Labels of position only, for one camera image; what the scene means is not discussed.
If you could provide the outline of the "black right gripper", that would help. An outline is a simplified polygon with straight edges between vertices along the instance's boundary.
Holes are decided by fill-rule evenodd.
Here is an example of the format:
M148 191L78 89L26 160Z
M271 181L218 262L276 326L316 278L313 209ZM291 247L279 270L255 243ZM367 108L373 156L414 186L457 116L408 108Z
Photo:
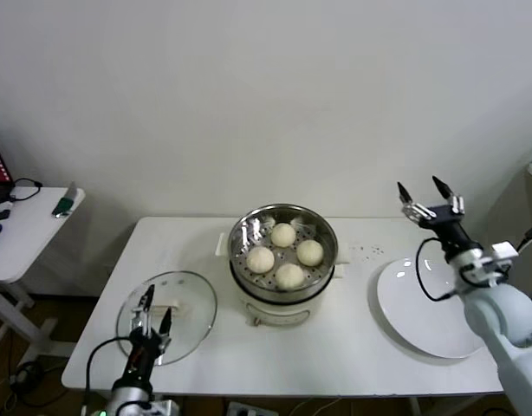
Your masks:
M465 212L463 197L438 177L433 176L432 181L448 205L428 209L415 203L406 188L397 182L403 214L415 224L421 222L422 229L435 233L442 245L445 260L452 260L468 250L481 250L482 245L471 239L461 225Z

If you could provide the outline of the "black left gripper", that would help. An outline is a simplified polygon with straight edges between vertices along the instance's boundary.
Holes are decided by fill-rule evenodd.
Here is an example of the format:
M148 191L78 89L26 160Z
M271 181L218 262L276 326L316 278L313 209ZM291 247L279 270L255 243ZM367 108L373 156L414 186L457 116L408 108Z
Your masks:
M151 284L132 309L131 330L128 336L131 352L125 366L125 377L128 380L149 381L154 362L166 351L172 338L172 309L168 308L159 325L159 333L151 326L150 309L154 296L155 285Z

